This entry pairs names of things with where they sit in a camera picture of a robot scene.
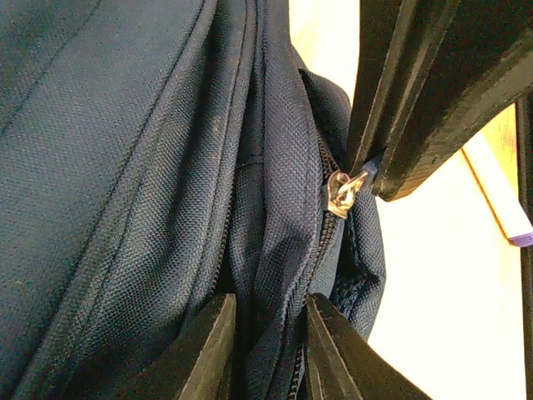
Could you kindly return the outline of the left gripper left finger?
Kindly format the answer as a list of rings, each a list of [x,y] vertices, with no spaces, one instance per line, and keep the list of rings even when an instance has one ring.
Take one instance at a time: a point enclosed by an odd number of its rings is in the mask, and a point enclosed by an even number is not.
[[[171,346],[124,388],[126,399],[228,399],[236,297],[219,293]]]

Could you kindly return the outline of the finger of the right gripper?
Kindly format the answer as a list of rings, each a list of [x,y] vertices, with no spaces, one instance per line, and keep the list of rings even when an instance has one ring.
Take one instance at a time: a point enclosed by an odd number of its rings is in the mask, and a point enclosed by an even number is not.
[[[461,1],[432,62],[416,60],[406,87],[421,85],[393,123],[374,193],[403,198],[498,112],[532,89],[532,3]]]
[[[359,60],[346,148],[351,175],[384,147],[377,129],[415,11],[415,1],[360,2]]]

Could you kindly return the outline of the navy blue backpack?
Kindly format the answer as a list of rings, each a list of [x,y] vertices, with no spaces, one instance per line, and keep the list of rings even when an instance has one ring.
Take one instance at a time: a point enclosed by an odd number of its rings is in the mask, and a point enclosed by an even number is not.
[[[321,206],[349,113],[285,1],[2,2],[2,398],[109,399],[218,292],[232,397],[304,398],[306,295],[367,338],[385,283],[371,193]]]

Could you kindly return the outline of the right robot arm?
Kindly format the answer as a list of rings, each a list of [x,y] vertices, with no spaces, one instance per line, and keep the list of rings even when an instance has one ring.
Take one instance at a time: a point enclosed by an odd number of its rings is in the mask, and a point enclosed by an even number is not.
[[[416,190],[498,112],[517,106],[518,190],[532,210],[532,4],[363,1],[345,171],[371,160],[393,201]]]

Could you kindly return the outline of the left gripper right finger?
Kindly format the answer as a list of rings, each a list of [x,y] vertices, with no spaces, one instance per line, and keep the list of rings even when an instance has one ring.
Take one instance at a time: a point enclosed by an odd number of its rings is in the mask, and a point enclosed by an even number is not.
[[[309,399],[427,399],[380,357],[322,294],[306,297]]]

